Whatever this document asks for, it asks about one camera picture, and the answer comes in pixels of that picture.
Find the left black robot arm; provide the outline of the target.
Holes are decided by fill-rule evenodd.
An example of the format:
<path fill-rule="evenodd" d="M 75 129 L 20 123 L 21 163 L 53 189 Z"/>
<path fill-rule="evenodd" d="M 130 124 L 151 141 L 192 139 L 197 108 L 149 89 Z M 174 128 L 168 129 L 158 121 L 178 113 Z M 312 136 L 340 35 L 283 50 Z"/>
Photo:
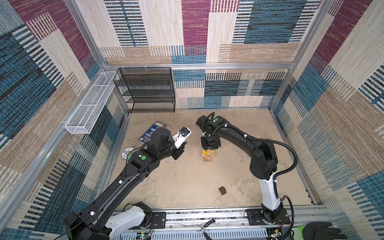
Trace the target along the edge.
<path fill-rule="evenodd" d="M 127 195 L 156 169 L 161 160 L 183 153 L 191 131 L 183 127 L 174 136 L 166 128 L 156 129 L 151 140 L 137 148 L 127 159 L 117 178 L 78 214 L 71 212 L 65 218 L 66 235 L 70 240 L 108 240 L 113 231 L 108 220 Z"/>

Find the dark red triangular block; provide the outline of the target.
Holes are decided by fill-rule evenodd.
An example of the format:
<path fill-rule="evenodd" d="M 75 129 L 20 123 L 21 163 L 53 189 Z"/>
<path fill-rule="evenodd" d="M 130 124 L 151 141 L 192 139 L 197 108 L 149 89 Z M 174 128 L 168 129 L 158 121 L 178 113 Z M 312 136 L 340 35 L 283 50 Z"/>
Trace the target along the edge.
<path fill-rule="evenodd" d="M 218 188 L 220 194 L 223 196 L 227 193 L 227 190 L 224 186 Z"/>

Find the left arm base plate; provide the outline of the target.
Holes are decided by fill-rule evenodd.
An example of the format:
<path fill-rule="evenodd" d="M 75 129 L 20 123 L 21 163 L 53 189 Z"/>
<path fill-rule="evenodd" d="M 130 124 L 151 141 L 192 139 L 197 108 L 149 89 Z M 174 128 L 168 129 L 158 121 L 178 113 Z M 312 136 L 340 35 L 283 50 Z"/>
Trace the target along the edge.
<path fill-rule="evenodd" d="M 142 227 L 145 229 L 164 229 L 166 224 L 166 212 L 151 212 L 145 215 Z"/>

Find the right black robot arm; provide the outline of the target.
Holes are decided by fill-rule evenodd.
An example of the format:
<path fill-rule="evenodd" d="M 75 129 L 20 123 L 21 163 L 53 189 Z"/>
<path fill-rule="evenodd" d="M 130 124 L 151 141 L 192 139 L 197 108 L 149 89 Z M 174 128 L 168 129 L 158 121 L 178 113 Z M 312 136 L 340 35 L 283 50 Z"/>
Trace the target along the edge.
<path fill-rule="evenodd" d="M 262 208 L 265 214 L 277 215 L 282 210 L 282 202 L 276 196 L 273 176 L 277 171 L 277 155 L 272 142 L 252 140 L 251 137 L 233 126 L 226 119 L 212 112 L 198 118 L 196 125 L 202 130 L 202 148 L 205 151 L 221 147 L 225 139 L 243 150 L 250 158 L 250 171 L 260 181 L 262 189 Z"/>

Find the black and green gloved hand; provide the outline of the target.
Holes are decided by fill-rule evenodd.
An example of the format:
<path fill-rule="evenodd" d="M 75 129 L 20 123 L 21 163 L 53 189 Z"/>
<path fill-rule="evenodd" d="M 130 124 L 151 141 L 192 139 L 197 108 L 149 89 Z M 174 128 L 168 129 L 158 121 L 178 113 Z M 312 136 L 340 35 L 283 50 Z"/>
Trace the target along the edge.
<path fill-rule="evenodd" d="M 292 240 L 346 240 L 348 237 L 330 222 L 312 222 L 291 230 Z"/>

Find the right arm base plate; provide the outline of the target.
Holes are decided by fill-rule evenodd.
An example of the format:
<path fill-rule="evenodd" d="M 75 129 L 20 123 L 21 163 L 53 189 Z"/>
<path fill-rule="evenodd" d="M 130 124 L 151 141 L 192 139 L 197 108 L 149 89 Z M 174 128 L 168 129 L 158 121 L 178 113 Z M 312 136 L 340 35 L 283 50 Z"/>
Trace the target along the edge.
<path fill-rule="evenodd" d="M 291 223 L 291 219 L 286 209 L 277 209 L 271 211 L 268 209 L 247 209 L 244 216 L 248 219 L 250 226 L 264 225 L 287 225 Z"/>

